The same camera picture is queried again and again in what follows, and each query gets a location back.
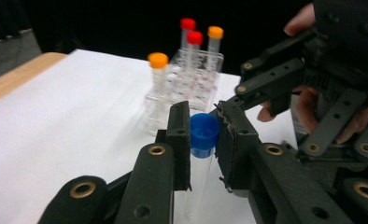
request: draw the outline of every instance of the black wall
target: black wall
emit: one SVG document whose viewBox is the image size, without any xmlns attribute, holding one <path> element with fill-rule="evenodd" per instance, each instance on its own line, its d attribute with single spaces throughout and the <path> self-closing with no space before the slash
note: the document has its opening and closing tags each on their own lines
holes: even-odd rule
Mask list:
<svg viewBox="0 0 368 224">
<path fill-rule="evenodd" d="M 222 72 L 240 74 L 240 64 L 286 38 L 283 27 L 306 0 L 119 1 L 21 0 L 42 51 L 88 49 L 147 59 L 154 51 L 172 57 L 180 45 L 179 21 L 190 17 L 206 37 L 224 29 Z M 206 48 L 207 40 L 202 45 Z"/>
</svg>

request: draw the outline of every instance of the white tabletop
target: white tabletop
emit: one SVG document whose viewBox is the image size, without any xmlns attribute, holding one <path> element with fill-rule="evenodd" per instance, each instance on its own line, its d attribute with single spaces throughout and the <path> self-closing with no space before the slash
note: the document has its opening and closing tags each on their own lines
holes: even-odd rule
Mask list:
<svg viewBox="0 0 368 224">
<path fill-rule="evenodd" d="M 233 96 L 238 81 L 221 75 L 215 102 Z M 73 178 L 110 183 L 130 172 L 138 151 L 154 142 L 140 122 L 150 87 L 148 62 L 76 50 L 0 99 L 0 224 L 37 223 Z M 260 123 L 259 110 L 247 115 L 263 142 L 296 145 L 290 111 Z M 228 193 L 220 176 L 213 160 L 198 223 L 255 223 L 248 199 Z M 175 223 L 184 223 L 182 194 Z"/>
</svg>

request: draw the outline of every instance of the blue lid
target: blue lid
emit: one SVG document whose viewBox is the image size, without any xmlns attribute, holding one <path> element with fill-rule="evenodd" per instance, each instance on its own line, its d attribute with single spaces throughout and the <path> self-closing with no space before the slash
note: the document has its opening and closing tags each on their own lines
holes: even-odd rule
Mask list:
<svg viewBox="0 0 368 224">
<path fill-rule="evenodd" d="M 210 156 L 219 138 L 219 121 L 213 115 L 199 113 L 191 116 L 190 124 L 191 154 L 197 158 Z"/>
</svg>

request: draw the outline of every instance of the human hand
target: human hand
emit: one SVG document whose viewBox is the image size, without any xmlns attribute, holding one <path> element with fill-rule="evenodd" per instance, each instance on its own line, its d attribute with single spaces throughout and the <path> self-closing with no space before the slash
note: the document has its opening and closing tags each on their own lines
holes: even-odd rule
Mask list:
<svg viewBox="0 0 368 224">
<path fill-rule="evenodd" d="M 293 17 L 284 27 L 287 35 L 294 36 L 301 33 L 305 29 L 309 29 L 315 23 L 315 11 L 313 4 L 310 3 L 300 9 L 298 14 Z M 298 87 L 295 92 L 300 91 L 298 104 L 295 108 L 298 120 L 303 124 L 306 132 L 311 134 L 318 126 L 316 117 L 316 108 L 318 106 L 319 92 L 313 88 L 302 86 Z M 264 102 L 261 104 L 262 109 L 257 117 L 262 122 L 267 122 L 274 117 L 270 115 L 270 103 Z M 337 144 L 345 143 L 354 133 L 361 133 L 368 125 L 368 107 L 358 111 L 346 128 L 336 138 Z"/>
</svg>

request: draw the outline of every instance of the test tube cap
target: test tube cap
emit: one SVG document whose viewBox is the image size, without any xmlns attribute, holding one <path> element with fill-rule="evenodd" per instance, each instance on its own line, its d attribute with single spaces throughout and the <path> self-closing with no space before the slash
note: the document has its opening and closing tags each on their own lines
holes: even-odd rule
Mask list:
<svg viewBox="0 0 368 224">
<path fill-rule="evenodd" d="M 207 158 L 219 138 L 219 121 L 213 115 L 199 113 L 190 117 L 191 154 Z"/>
<path fill-rule="evenodd" d="M 222 35 L 224 34 L 224 30 L 218 26 L 209 26 L 207 35 L 211 38 L 222 39 Z"/>
<path fill-rule="evenodd" d="M 151 66 L 151 68 L 165 68 L 168 64 L 168 61 L 169 59 L 164 53 L 154 52 L 149 54 L 149 66 Z"/>
<path fill-rule="evenodd" d="M 180 20 L 180 27 L 184 30 L 194 30 L 196 27 L 196 21 L 191 18 L 182 18 Z"/>
<path fill-rule="evenodd" d="M 199 31 L 191 31 L 187 34 L 187 42 L 193 45 L 201 45 L 204 41 L 204 36 Z"/>
</svg>

